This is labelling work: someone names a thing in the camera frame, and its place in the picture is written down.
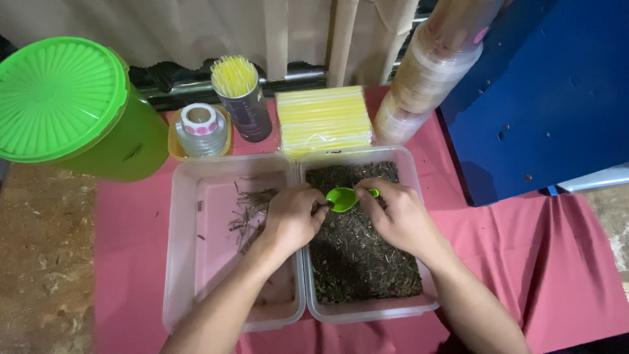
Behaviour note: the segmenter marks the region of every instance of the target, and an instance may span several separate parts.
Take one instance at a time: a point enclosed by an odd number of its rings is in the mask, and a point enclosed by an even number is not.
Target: tape roll
[[[181,110],[181,121],[186,132],[194,135],[208,135],[218,128],[216,110],[205,103],[193,103]]]

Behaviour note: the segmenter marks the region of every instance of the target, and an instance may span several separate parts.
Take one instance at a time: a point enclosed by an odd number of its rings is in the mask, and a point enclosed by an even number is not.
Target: pink sticker
[[[487,34],[487,31],[489,31],[489,27],[485,27],[483,28],[477,35],[476,38],[474,38],[474,44],[478,44],[483,37],[485,37],[485,34]]]

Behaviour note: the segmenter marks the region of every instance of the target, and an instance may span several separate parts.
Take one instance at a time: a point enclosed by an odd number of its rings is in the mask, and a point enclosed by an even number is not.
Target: forearm
[[[260,289],[285,257],[260,237],[230,274],[180,323],[161,354],[231,353]]]
[[[454,332],[477,354],[528,354],[522,331],[504,306],[463,264],[444,239],[428,258],[442,311]]]

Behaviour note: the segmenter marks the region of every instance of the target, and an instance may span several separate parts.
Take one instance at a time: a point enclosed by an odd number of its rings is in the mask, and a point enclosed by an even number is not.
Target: beige curtain
[[[381,83],[410,29],[417,2],[2,1],[0,33],[18,47],[48,37],[84,37],[111,47],[130,65],[140,67],[172,61],[198,69],[207,58],[242,54],[265,68],[271,79],[284,77],[286,64],[292,61],[331,65],[334,51],[341,50],[330,73],[341,77],[334,86]],[[333,17],[339,6],[346,8],[340,20]],[[334,25],[353,12],[353,26]],[[343,33],[330,32],[331,28],[341,28]],[[346,40],[336,41],[340,44],[333,50],[335,36]]]

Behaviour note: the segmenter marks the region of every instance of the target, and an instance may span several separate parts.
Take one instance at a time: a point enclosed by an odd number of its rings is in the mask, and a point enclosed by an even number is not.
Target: green plastic spoon
[[[374,198],[380,195],[380,191],[375,188],[370,189],[369,193]],[[351,188],[336,187],[328,192],[325,196],[325,200],[334,204],[331,209],[333,212],[344,213],[358,202],[358,197],[356,197],[356,192]]]

